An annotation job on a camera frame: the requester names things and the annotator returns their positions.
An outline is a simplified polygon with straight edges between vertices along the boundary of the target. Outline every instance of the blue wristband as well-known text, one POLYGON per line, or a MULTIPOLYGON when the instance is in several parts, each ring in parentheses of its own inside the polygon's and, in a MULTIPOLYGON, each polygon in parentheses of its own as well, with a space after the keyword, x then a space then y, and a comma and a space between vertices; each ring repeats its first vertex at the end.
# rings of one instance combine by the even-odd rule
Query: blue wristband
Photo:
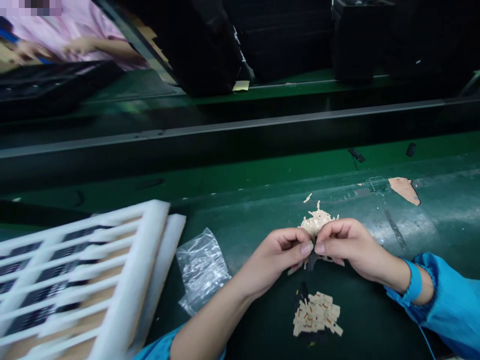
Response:
POLYGON ((417 299, 422 292, 422 275, 420 274, 419 268, 413 262, 408 261, 403 257, 401 257, 401 259, 404 260, 410 268, 410 286, 403 297, 400 297, 400 295, 391 288, 385 287, 385 289, 390 298, 404 307, 409 307, 412 301, 417 299))

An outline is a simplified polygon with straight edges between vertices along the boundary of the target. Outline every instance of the clear plastic bag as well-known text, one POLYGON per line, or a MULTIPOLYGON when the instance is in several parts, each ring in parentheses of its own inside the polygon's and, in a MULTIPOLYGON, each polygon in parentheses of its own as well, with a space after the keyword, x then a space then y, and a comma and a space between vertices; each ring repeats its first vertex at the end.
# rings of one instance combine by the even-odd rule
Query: clear plastic bag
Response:
POLYGON ((219 243, 208 227, 200 235, 179 246, 176 258, 185 286, 185 295, 178 303, 193 316, 232 277, 219 243))

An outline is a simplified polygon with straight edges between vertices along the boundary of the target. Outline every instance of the pink shirt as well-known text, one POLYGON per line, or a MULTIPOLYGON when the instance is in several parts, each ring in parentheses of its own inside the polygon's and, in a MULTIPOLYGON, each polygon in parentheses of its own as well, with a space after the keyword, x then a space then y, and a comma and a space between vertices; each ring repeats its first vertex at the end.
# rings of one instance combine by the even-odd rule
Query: pink shirt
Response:
POLYGON ((38 43, 66 62, 115 60, 126 71, 150 68, 147 62, 140 65, 131 64, 102 51, 87 55, 63 54, 64 46, 80 37, 127 41, 113 22, 91 0, 62 0, 61 15, 50 16, 50 21, 42 16, 7 14, 5 17, 13 25, 12 32, 18 38, 38 43))

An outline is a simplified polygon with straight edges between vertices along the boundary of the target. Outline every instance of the green conveyor belt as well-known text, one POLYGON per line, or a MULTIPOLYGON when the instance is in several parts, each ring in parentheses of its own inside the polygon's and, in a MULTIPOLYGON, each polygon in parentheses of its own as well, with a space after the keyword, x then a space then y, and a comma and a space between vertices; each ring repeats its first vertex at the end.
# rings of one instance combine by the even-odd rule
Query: green conveyor belt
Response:
MULTIPOLYGON (((70 208, 68 194, 82 191, 78 210, 100 212, 149 199, 170 201, 172 211, 187 215, 186 242, 209 227, 226 264, 235 274, 264 237, 275 228, 300 225, 320 207, 341 218, 357 218, 385 248, 411 258, 420 252, 443 257, 464 276, 480 278, 480 133, 415 140, 416 154, 405 155, 408 141, 359 147, 358 163, 346 149, 322 153, 170 171, 4 196, 22 202, 70 208), (413 180, 420 206, 392 191, 388 178, 413 180), (162 178, 156 187, 136 185, 162 178), (311 200, 303 203, 308 194, 311 200)), ((180 270, 170 269, 148 341, 188 319, 177 304, 183 296, 180 270)), ((437 356, 448 352, 432 338, 437 356)), ((385 290, 360 278, 347 265, 318 261, 279 281, 248 310, 234 332, 228 359, 429 359, 417 326, 385 290), (301 281, 310 292, 333 296, 341 306, 340 338, 307 347, 293 337, 293 301, 301 281)))

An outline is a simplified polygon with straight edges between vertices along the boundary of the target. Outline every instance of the blue uniform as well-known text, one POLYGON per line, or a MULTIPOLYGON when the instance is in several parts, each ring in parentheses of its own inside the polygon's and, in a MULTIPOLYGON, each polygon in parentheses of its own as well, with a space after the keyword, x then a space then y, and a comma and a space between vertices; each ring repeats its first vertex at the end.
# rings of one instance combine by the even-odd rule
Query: blue uniform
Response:
MULTIPOLYGON (((436 332, 456 355, 480 359, 480 280, 464 278, 431 253, 420 254, 413 262, 430 274, 433 299, 424 306, 399 304, 414 322, 436 332)), ((168 360, 172 341, 181 328, 148 345, 134 360, 168 360)))

